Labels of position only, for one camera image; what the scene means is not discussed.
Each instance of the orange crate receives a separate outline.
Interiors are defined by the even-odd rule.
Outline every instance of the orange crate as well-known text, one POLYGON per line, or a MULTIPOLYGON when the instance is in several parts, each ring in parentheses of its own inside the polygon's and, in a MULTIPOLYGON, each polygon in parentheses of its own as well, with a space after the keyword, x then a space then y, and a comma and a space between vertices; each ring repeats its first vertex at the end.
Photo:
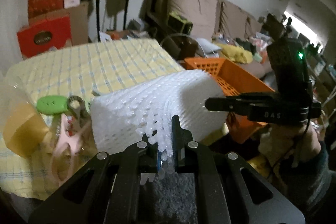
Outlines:
MULTIPOLYGON (((274 91, 258 78, 226 58, 186 58, 186 69, 202 69, 211 74, 221 86, 224 95, 234 96, 245 92, 274 91)), ((226 124, 237 143, 244 143, 254 132, 266 125, 251 122, 246 116, 230 113, 226 124)))

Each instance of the black pole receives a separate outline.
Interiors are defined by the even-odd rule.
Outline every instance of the black pole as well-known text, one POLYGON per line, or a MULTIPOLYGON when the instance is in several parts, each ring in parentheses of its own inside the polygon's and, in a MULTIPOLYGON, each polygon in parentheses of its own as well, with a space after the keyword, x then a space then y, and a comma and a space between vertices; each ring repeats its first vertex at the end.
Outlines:
POLYGON ((98 35, 98 41, 100 42, 99 0, 96 0, 96 15, 97 15, 97 35, 98 35))
POLYGON ((128 1, 129 0, 126 0, 126 2, 125 2, 124 27, 123 27, 124 30, 126 30, 126 17, 127 17, 128 1))

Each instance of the oval label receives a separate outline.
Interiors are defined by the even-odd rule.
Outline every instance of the oval label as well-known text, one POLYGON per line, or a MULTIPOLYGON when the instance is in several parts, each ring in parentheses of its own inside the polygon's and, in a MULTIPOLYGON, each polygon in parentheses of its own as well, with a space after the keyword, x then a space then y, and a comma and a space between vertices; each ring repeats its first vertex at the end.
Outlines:
POLYGON ((48 43, 52 38, 53 38, 53 34, 51 32, 42 31, 42 32, 37 33, 34 36, 34 43, 36 45, 45 44, 45 43, 48 43))

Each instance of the yellow checkered tablecloth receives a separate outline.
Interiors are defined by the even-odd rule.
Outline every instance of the yellow checkered tablecloth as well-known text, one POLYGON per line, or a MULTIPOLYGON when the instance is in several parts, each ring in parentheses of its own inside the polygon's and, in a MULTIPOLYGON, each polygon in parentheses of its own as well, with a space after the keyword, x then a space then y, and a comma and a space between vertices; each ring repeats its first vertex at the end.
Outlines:
MULTIPOLYGON (((153 39, 85 44, 47 52, 13 65, 34 103, 46 95, 92 98, 92 90, 109 93, 161 75, 184 70, 153 39)), ((48 126, 52 117, 43 117, 48 126)), ((6 148, 0 133, 0 187, 25 198, 45 200, 56 189, 48 177, 50 154, 40 147, 24 159, 6 148)))

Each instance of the silver screw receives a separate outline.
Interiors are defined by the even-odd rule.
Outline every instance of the silver screw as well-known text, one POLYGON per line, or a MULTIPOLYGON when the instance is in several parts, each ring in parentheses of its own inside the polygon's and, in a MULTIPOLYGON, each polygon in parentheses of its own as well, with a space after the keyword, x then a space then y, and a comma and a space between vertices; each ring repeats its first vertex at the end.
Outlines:
POLYGON ((106 159, 107 158, 107 153, 106 152, 99 152, 98 154, 97 154, 97 159, 98 160, 104 160, 104 159, 106 159))
POLYGON ((227 157, 231 160, 236 160, 238 159, 238 155, 234 152, 230 152, 229 154, 227 154, 227 157))
POLYGON ((188 146, 189 146, 190 148, 196 148, 196 147, 198 146, 198 143, 197 143, 197 142, 194 142, 194 141, 191 141, 191 142, 188 143, 188 146))
POLYGON ((145 148, 145 147, 147 147, 147 143, 141 141, 141 142, 138 142, 138 143, 136 144, 136 146, 139 147, 139 148, 145 148))

